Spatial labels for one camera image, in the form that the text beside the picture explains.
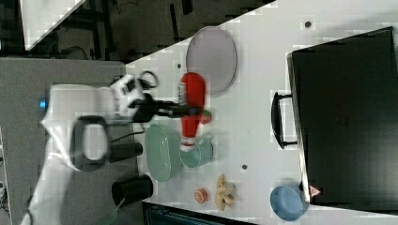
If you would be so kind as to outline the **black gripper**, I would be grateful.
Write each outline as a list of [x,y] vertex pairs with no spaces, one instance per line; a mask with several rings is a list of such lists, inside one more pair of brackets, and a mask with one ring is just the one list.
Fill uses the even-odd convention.
[[[173,101],[155,100],[148,93],[144,94],[143,99],[136,99],[132,102],[132,108],[135,113],[132,116],[133,123],[147,123],[150,122],[154,115],[160,114],[166,116],[166,113],[161,110],[170,110],[176,104]],[[174,109],[173,116],[196,116],[203,112],[202,108],[193,106],[177,106]]]

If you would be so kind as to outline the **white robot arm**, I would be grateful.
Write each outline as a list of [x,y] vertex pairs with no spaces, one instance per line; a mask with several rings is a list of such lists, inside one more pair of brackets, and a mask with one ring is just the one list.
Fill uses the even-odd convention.
[[181,118],[201,111],[187,103],[155,100],[138,84],[52,86],[40,121],[49,134],[44,165],[19,225],[61,225],[61,208],[73,174],[94,172],[109,158],[110,126],[146,122],[154,115]]

